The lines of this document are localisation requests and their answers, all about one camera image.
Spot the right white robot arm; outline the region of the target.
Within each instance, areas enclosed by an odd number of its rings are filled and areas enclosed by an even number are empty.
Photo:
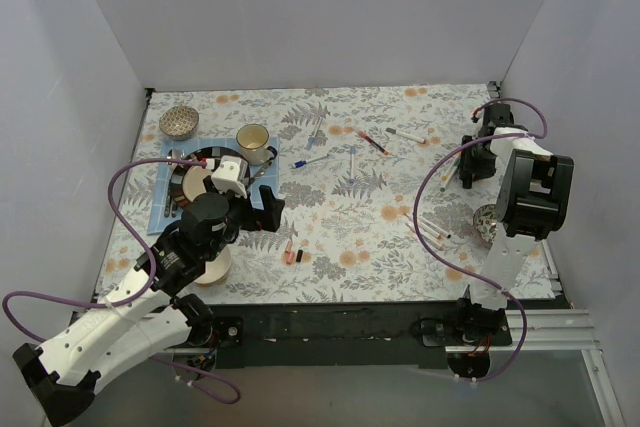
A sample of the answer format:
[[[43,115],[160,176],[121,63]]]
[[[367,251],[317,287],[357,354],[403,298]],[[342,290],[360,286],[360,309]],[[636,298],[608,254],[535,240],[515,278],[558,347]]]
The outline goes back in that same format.
[[[515,122],[511,101],[493,99],[476,109],[472,120],[480,128],[461,141],[463,188],[492,177],[497,160],[506,165],[494,204],[495,237],[481,278],[467,287],[452,320],[454,336],[469,345],[502,329],[506,294],[538,244],[562,227],[568,210],[574,161],[540,147],[538,137]]]

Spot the black cap marker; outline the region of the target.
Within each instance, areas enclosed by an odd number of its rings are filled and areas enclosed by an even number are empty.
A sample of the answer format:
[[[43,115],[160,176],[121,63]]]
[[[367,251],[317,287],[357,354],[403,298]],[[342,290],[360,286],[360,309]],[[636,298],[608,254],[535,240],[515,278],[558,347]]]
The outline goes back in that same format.
[[[427,225],[428,227],[430,227],[431,229],[433,229],[434,231],[438,232],[439,235],[443,236],[444,238],[451,238],[451,233],[449,233],[448,231],[446,231],[444,228],[439,227],[438,225],[436,225],[435,223],[425,220],[423,219],[425,225]]]

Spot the orange cap marker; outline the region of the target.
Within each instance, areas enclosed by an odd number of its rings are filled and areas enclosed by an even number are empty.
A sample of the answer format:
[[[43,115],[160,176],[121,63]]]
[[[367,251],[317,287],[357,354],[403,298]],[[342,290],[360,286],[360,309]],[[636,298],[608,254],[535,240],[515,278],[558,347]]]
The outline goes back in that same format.
[[[412,222],[411,222],[411,225],[412,225],[413,227],[417,226],[417,227],[418,227],[418,230],[422,233],[422,235],[423,235],[424,237],[429,236],[429,237],[431,237],[432,239],[435,239],[435,240],[437,240],[437,241],[441,241],[441,240],[443,240],[443,239],[444,239],[444,237],[443,237],[443,236],[439,235],[439,233],[438,233],[438,232],[434,231],[433,229],[431,229],[430,227],[428,227],[427,225],[425,225],[425,223],[424,223],[424,222],[422,222],[422,221],[417,221],[417,222],[412,221]]]

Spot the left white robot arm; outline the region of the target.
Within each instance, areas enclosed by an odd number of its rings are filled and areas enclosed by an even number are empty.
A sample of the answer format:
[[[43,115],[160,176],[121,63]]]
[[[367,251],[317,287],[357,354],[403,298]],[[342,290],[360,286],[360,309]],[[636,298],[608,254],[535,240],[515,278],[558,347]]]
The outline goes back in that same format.
[[[259,192],[259,209],[231,191],[199,195],[98,307],[58,335],[14,352],[50,425],[78,418],[112,380],[165,348],[184,342],[200,347],[211,339],[213,313],[183,290],[241,231],[279,229],[284,201],[268,186]]]

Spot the pink cap marker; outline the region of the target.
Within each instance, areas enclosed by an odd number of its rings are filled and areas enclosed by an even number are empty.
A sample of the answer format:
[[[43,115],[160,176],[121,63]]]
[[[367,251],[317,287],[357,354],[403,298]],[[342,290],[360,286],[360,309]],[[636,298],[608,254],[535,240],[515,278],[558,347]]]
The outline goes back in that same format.
[[[409,228],[412,233],[416,233],[416,229],[412,222],[406,222],[405,225]],[[431,235],[425,227],[420,227],[420,231],[422,233],[422,237],[425,239],[426,243],[433,247],[436,250],[443,251],[444,245],[442,244],[440,237],[438,235]]]

